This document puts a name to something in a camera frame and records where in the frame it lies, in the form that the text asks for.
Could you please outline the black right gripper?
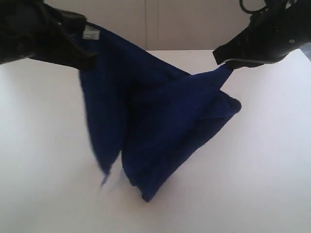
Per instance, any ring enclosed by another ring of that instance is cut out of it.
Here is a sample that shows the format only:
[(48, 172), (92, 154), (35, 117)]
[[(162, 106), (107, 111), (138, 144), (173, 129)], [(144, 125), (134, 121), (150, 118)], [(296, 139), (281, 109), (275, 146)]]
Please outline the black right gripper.
[(212, 53), (218, 65), (254, 68), (277, 63), (310, 41), (310, 7), (264, 7), (251, 14), (247, 28)]

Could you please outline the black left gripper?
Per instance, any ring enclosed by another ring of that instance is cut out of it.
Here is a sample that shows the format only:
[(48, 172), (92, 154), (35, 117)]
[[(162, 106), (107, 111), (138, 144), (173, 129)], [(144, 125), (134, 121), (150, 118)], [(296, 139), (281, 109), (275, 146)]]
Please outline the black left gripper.
[(78, 70), (95, 67), (97, 53), (73, 41), (83, 32), (86, 17), (57, 9), (42, 0), (0, 2), (0, 62), (31, 58)]

